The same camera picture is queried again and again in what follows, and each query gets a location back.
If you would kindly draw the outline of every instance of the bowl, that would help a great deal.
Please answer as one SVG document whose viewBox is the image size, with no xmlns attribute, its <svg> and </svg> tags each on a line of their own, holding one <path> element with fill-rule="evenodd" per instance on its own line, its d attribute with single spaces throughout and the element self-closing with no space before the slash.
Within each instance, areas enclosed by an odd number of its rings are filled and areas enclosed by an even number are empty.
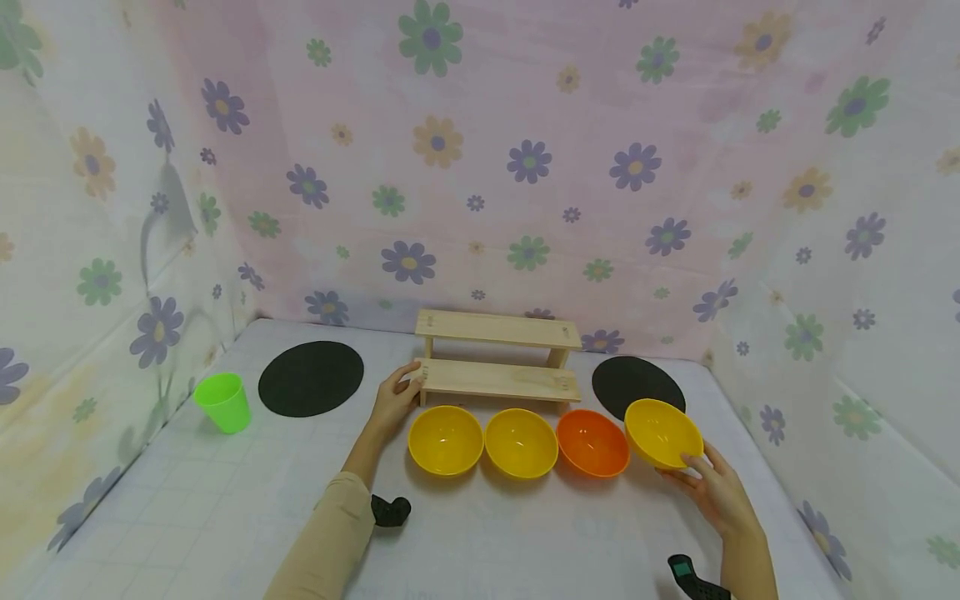
<svg viewBox="0 0 960 600">
<path fill-rule="evenodd" d="M 700 456 L 704 438 L 690 417 L 666 402 L 644 398 L 627 407 L 627 440 L 636 454 L 656 468 L 686 468 L 681 453 Z"/>
<path fill-rule="evenodd" d="M 407 434 L 414 462 L 440 477 L 455 477 L 476 465 L 483 454 L 480 421 L 459 406 L 434 406 L 414 420 Z"/>
<path fill-rule="evenodd" d="M 557 463 L 557 434 L 542 417 L 509 408 L 490 419 L 484 444 L 493 464 L 515 479 L 537 479 Z"/>
<path fill-rule="evenodd" d="M 564 459 L 589 477 L 616 477 L 630 464 L 627 438 L 613 421 L 588 410 L 570 411 L 557 423 Z"/>
</svg>

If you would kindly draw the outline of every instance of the white table surface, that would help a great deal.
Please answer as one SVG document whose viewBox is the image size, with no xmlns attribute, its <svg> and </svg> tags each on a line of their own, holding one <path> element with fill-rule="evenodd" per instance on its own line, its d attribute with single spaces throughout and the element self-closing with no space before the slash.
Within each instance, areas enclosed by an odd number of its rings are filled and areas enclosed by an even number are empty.
<svg viewBox="0 0 960 600">
<path fill-rule="evenodd" d="M 257 382 L 287 348 L 316 340 L 350 345 L 364 378 L 350 400 L 309 419 L 268 411 Z M 376 387 L 422 353 L 412 335 L 257 321 L 214 366 L 243 379 L 252 423 L 222 435 L 188 400 L 58 554 L 31 598 L 258 599 L 339 470 L 370 412 Z M 450 358 L 542 360 L 546 351 L 438 341 Z M 593 370 L 609 356 L 574 352 L 584 401 Z M 834 575 L 796 510 L 707 369 L 652 360 L 684 391 L 687 413 L 740 476 L 767 531 L 781 600 L 839 600 Z M 323 365 L 317 366 L 324 376 Z M 431 395 L 462 403 L 481 423 L 523 406 L 555 423 L 551 403 Z M 720 540 L 696 509 L 636 457 L 607 482 L 572 474 L 563 459 L 534 483 L 505 479 L 486 455 L 454 480 L 426 475 L 406 451 L 406 429 L 388 446 L 373 485 L 406 496 L 401 530 L 378 530 L 346 598 L 401 600 L 681 600 L 667 567 L 689 555 L 701 577 L 719 580 Z"/>
</svg>

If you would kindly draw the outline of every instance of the yellow bowl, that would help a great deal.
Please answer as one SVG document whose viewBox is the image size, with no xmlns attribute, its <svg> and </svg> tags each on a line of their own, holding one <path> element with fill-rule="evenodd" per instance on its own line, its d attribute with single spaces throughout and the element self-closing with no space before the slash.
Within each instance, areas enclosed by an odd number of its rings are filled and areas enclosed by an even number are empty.
<svg viewBox="0 0 960 600">
<path fill-rule="evenodd" d="M 423 470 L 454 477 L 480 460 L 483 427 L 476 417 L 458 406 L 434 406 L 420 413 L 410 426 L 407 447 Z"/>
<path fill-rule="evenodd" d="M 484 431 L 484 445 L 493 464 L 516 479 L 542 477 L 557 463 L 560 453 L 550 423 L 522 408 L 493 415 Z"/>
<path fill-rule="evenodd" d="M 634 452 L 656 468 L 686 468 L 682 454 L 700 456 L 704 438 L 690 417 L 666 402 L 644 398 L 627 408 L 623 419 Z"/>
</svg>

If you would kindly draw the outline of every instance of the orange bowl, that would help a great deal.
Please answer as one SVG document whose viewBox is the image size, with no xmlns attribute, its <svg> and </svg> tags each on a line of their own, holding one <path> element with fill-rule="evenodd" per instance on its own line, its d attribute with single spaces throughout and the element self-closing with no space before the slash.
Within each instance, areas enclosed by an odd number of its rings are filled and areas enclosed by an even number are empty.
<svg viewBox="0 0 960 600">
<path fill-rule="evenodd" d="M 616 477 L 630 464 L 630 447 L 623 431 L 600 413 L 570 411 L 557 423 L 564 459 L 589 477 Z"/>
</svg>

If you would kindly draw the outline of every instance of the green flower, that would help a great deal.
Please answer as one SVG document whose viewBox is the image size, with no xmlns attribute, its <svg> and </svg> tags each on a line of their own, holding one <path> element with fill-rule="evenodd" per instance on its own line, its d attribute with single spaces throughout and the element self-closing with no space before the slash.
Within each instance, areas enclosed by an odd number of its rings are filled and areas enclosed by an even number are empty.
<svg viewBox="0 0 960 600">
<path fill-rule="evenodd" d="M 93 414 L 93 411 L 97 408 L 97 401 L 92 397 L 87 398 L 83 402 L 77 405 L 77 408 L 73 410 L 73 422 L 79 423 L 90 418 L 90 415 Z"/>
<path fill-rule="evenodd" d="M 673 75 L 673 63 L 680 58 L 680 53 L 673 49 L 676 40 L 671 37 L 664 40 L 658 36 L 654 43 L 643 46 L 640 50 L 640 60 L 636 70 L 640 72 L 640 80 L 648 82 L 654 80 L 659 84 L 664 77 Z"/>
<path fill-rule="evenodd" d="M 274 237 L 280 233 L 280 221 L 265 212 L 254 212 L 247 217 L 250 227 L 260 234 L 260 237 Z"/>
<path fill-rule="evenodd" d="M 529 235 L 520 238 L 519 244 L 510 245 L 510 254 L 507 260 L 514 263 L 514 269 L 520 271 L 526 269 L 533 271 L 537 265 L 546 263 L 546 256 L 550 253 L 550 247 L 543 245 L 543 238 L 530 239 Z"/>
<path fill-rule="evenodd" d="M 767 110 L 756 120 L 756 130 L 761 133 L 769 133 L 777 128 L 780 122 L 779 110 Z"/>
<path fill-rule="evenodd" d="M 807 361 L 811 361 L 814 350 L 820 352 L 824 349 L 820 341 L 820 335 L 823 332 L 824 326 L 817 323 L 816 316 L 797 315 L 797 323 L 786 327 L 786 349 L 793 350 L 794 360 L 800 360 L 802 356 Z"/>
<path fill-rule="evenodd" d="M 740 257 L 740 254 L 747 250 L 747 247 L 750 246 L 750 242 L 752 242 L 753 239 L 754 233 L 752 231 L 747 231 L 739 238 L 733 240 L 733 245 L 730 246 L 729 250 L 727 250 L 727 254 L 730 255 L 730 258 L 736 260 Z"/>
<path fill-rule="evenodd" d="M 596 281 L 598 283 L 604 279 L 609 279 L 612 273 L 613 267 L 610 266 L 610 261 L 600 260 L 599 258 L 587 263 L 587 268 L 584 270 L 584 275 L 587 276 L 588 281 Z"/>
<path fill-rule="evenodd" d="M 937 563 L 945 564 L 953 570 L 960 568 L 960 546 L 957 546 L 957 542 L 934 536 L 927 538 L 926 543 L 930 544 L 927 550 L 937 558 Z"/>
<path fill-rule="evenodd" d="M 373 192 L 373 206 L 380 209 L 380 214 L 397 217 L 406 210 L 403 206 L 404 198 L 396 192 L 395 187 L 381 185 Z"/>
<path fill-rule="evenodd" d="M 43 44 L 32 27 L 20 22 L 22 18 L 20 0 L 0 0 L 0 69 L 21 67 L 33 85 L 30 73 L 43 77 L 43 66 L 34 54 Z"/>
<path fill-rule="evenodd" d="M 205 193 L 200 195 L 200 218 L 204 222 L 204 230 L 207 235 L 212 236 L 217 230 L 217 219 L 220 218 L 220 209 L 217 208 L 217 199 L 213 196 L 207 196 Z"/>
<path fill-rule="evenodd" d="M 112 260 L 104 262 L 102 258 L 94 258 L 89 268 L 80 269 L 82 282 L 77 286 L 77 293 L 86 296 L 84 301 L 87 306 L 92 306 L 97 301 L 106 306 L 114 296 L 120 296 L 119 284 L 122 278 L 119 271 L 114 271 Z"/>
<path fill-rule="evenodd" d="M 887 106 L 890 80 L 878 79 L 872 84 L 864 75 L 840 94 L 837 106 L 827 115 L 827 133 L 840 130 L 844 137 L 853 137 L 861 127 L 866 129 L 876 122 L 876 112 Z"/>
<path fill-rule="evenodd" d="M 414 4 L 414 17 L 404 14 L 399 20 L 400 30 L 406 39 L 400 42 L 400 54 L 414 60 L 414 70 L 425 75 L 430 67 L 437 77 L 446 75 L 446 64 L 459 64 L 460 48 L 455 44 L 464 36 L 460 23 L 447 23 L 450 7 L 438 2 L 430 14 L 426 0 Z"/>
<path fill-rule="evenodd" d="M 316 38 L 306 43 L 306 57 L 317 66 L 327 66 L 333 60 L 330 56 L 330 47 L 322 39 Z"/>
<path fill-rule="evenodd" d="M 843 396 L 839 402 L 833 403 L 833 412 L 837 414 L 833 422 L 843 426 L 843 432 L 848 438 L 854 435 L 863 441 L 870 438 L 870 434 L 880 432 L 880 416 L 876 411 L 861 399 L 854 400 Z"/>
</svg>

